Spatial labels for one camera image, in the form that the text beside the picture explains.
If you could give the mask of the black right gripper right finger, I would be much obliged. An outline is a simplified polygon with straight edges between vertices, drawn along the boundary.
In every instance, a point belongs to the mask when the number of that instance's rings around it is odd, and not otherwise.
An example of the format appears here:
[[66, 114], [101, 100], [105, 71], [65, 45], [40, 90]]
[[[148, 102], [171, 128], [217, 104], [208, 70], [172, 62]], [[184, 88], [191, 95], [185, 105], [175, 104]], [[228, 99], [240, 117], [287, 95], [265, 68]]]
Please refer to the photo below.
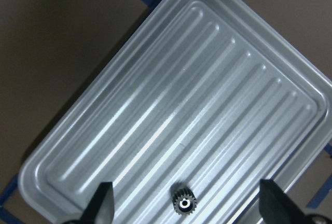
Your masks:
[[272, 179], [259, 182], [259, 212], [265, 223], [311, 223]]

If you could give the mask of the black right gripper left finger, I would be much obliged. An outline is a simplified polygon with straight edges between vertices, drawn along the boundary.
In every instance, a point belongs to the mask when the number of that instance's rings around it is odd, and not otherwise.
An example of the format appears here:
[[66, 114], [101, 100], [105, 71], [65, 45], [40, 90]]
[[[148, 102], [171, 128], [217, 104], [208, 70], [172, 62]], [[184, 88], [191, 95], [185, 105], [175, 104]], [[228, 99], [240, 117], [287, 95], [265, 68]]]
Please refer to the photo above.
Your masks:
[[112, 223], [115, 201], [112, 182], [100, 183], [78, 223]]

